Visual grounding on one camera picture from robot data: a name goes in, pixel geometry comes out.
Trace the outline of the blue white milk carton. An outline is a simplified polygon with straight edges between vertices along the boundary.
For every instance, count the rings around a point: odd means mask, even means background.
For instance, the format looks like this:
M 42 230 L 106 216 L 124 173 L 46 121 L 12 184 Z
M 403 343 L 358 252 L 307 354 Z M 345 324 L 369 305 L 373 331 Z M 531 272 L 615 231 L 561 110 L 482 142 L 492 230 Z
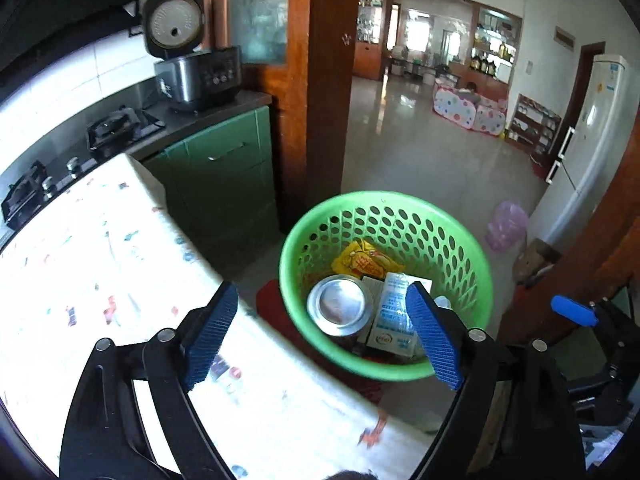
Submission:
M 427 292 L 432 281 L 405 273 L 388 272 L 378 293 L 375 316 L 369 330 L 367 346 L 411 359 L 416 353 L 418 335 L 413 328 L 406 308 L 408 287 L 414 282 L 423 285 Z

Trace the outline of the red white drink can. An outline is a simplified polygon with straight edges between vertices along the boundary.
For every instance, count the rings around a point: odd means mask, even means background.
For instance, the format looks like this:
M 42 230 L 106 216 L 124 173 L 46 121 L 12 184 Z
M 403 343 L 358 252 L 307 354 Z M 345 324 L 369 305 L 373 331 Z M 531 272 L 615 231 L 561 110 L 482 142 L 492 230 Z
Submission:
M 331 337 L 359 335 L 373 318 L 373 299 L 362 281 L 336 274 L 314 285 L 307 297 L 307 312 L 318 329 Z

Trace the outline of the yellow snack bag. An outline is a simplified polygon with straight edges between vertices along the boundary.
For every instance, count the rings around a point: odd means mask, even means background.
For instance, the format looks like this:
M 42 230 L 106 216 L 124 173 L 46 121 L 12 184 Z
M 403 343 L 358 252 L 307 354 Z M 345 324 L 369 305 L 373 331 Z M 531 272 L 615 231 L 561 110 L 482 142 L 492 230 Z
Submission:
M 383 254 L 367 240 L 354 240 L 332 261 L 331 269 L 336 274 L 354 278 L 378 278 L 384 280 L 389 273 L 401 273 L 405 267 Z

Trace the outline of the green kitchen cabinet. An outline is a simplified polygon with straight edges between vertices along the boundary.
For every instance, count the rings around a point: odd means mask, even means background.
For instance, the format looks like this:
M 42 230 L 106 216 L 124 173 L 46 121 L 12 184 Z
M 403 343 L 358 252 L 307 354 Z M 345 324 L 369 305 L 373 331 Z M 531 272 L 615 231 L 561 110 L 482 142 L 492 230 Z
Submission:
M 218 272 L 241 271 L 279 237 L 268 107 L 198 130 L 143 165 L 164 186 L 171 218 Z

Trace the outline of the green plastic waste basket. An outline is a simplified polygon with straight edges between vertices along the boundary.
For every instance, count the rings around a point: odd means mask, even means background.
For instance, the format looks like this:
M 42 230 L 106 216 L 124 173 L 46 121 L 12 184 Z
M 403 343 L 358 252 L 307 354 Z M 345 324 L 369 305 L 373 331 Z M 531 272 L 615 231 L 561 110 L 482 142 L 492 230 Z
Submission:
M 380 382 L 413 382 L 433 375 L 428 359 L 386 364 L 341 348 L 311 321 L 312 286 L 332 271 L 350 243 L 365 240 L 405 272 L 427 278 L 469 328 L 485 328 L 494 307 L 489 263 L 475 237 L 446 211 L 413 196 L 361 191 L 334 196 L 306 212 L 288 233 L 279 264 L 285 309 L 298 332 L 322 356 L 356 375 Z

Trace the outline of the pink plastic bag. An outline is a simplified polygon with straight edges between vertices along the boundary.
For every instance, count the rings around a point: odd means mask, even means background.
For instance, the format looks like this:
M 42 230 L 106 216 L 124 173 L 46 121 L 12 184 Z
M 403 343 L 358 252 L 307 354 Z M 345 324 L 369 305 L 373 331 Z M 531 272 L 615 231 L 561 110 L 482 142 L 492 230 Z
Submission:
M 500 203 L 487 223 L 485 240 L 494 252 L 506 252 L 524 240 L 529 218 L 518 204 L 506 200 Z

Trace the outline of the printed white tablecloth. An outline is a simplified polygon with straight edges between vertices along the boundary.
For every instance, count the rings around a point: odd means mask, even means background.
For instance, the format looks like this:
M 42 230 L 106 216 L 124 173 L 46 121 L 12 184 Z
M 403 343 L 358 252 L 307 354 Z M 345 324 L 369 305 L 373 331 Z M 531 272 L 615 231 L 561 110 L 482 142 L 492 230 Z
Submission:
M 1 255 L 1 397 L 49 468 L 58 468 L 93 345 L 176 327 L 221 281 L 171 219 L 160 182 L 126 155 L 74 183 L 14 237 Z M 407 479 L 431 444 L 320 370 L 246 304 L 190 397 L 239 479 L 343 470 Z

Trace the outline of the white refrigerator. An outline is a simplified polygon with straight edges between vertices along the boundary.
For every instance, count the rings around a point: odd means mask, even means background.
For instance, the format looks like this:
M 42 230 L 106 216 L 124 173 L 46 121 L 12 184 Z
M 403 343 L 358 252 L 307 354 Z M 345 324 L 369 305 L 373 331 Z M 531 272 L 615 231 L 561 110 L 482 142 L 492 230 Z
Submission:
M 587 226 L 620 166 L 639 105 L 637 72 L 622 56 L 593 60 L 576 125 L 567 130 L 528 222 L 527 239 L 566 252 Z

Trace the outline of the polka dot play tent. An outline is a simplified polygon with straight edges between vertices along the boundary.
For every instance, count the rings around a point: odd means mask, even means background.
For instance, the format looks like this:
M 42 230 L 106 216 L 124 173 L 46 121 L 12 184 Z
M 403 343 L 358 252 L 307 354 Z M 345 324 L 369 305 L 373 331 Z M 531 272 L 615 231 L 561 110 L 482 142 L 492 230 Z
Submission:
M 434 113 L 470 131 L 500 136 L 506 128 L 506 104 L 457 89 L 437 79 L 433 89 Z

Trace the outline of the black gas stove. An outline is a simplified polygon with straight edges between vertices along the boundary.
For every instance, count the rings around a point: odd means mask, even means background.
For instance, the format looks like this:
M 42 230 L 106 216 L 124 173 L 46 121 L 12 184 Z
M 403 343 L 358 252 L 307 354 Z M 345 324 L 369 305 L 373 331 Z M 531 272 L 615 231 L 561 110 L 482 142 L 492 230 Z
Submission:
M 17 231 L 37 210 L 93 166 L 166 128 L 166 122 L 127 105 L 94 122 L 74 119 L 50 132 L 1 174 L 1 225 Z

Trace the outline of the black rice cooker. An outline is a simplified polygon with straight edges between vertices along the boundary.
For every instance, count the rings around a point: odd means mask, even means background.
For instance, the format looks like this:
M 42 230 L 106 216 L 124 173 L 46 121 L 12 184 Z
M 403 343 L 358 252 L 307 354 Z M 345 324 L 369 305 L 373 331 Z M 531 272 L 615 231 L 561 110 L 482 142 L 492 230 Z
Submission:
M 157 91 L 177 112 L 201 113 L 234 100 L 242 84 L 241 49 L 203 49 L 204 0 L 145 0 L 145 49 L 157 59 Z

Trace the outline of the wooden glass door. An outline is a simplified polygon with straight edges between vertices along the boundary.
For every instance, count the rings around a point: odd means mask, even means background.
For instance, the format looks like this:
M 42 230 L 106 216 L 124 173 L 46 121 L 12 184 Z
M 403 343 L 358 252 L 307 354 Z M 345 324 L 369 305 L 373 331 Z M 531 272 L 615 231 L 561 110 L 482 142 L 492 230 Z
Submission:
M 288 0 L 282 63 L 247 63 L 243 84 L 273 98 L 279 207 L 298 217 L 340 194 L 358 0 Z

